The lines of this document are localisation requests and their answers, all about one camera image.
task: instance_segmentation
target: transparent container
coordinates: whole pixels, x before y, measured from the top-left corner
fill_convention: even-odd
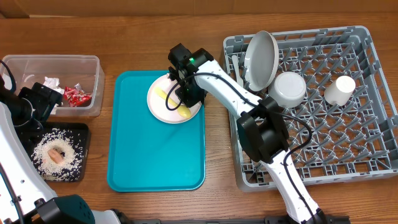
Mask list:
[[[17,84],[15,94],[23,87],[32,88],[38,82],[43,84],[45,77],[59,78],[59,87],[75,88],[77,83],[85,93],[92,93],[91,102],[78,107],[70,107],[63,98],[62,105],[52,111],[52,116],[98,116],[101,111],[105,74],[100,60],[92,55],[7,55],[3,61],[8,65]],[[0,74],[4,81],[9,75],[4,67]]]

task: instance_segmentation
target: dish rack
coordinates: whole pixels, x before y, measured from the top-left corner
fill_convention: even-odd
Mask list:
[[[279,47],[278,72],[304,77],[307,92],[301,105],[285,109],[313,130],[306,148],[293,153],[305,185],[392,177],[398,174],[398,115],[376,49],[363,26],[272,33]],[[232,55],[243,59],[254,35],[227,37],[223,43],[224,69],[234,74]],[[330,106],[323,92],[339,76],[351,76],[356,89],[344,106]],[[259,93],[267,97],[266,90]],[[245,192],[275,189],[269,173],[242,151],[236,120],[229,115],[236,183]],[[308,131],[285,121],[290,149]]]

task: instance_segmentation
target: red wrapper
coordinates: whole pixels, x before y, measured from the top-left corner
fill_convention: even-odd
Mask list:
[[[91,100],[93,97],[92,94],[85,94],[83,90],[72,89],[69,87],[65,87],[65,92],[63,97],[68,100],[70,107],[80,106],[83,103]]]

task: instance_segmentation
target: blue tray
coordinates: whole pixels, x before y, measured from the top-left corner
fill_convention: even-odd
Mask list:
[[[205,110],[167,124],[147,106],[150,85],[168,71],[124,72],[116,80],[108,184],[118,192],[195,190],[205,180]]]

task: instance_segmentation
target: white plate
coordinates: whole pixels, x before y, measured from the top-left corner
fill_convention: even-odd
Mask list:
[[[275,38],[266,31],[255,34],[244,57],[249,89],[261,91],[268,87],[275,78],[278,63],[279,49]]]
[[[184,118],[178,114],[177,110],[170,111],[166,108],[166,102],[163,98],[161,98],[158,94],[156,94],[155,87],[161,88],[163,91],[169,93],[170,89],[177,83],[176,80],[171,81],[169,79],[169,74],[163,75],[156,79],[153,84],[150,86],[147,94],[147,104],[150,112],[159,120],[169,123],[169,124],[179,124],[182,122],[189,121],[193,118],[199,111],[201,102],[193,105],[189,110],[191,111],[192,116],[190,118]],[[170,95],[171,99],[174,100],[177,104],[180,102],[178,96],[174,93]]]

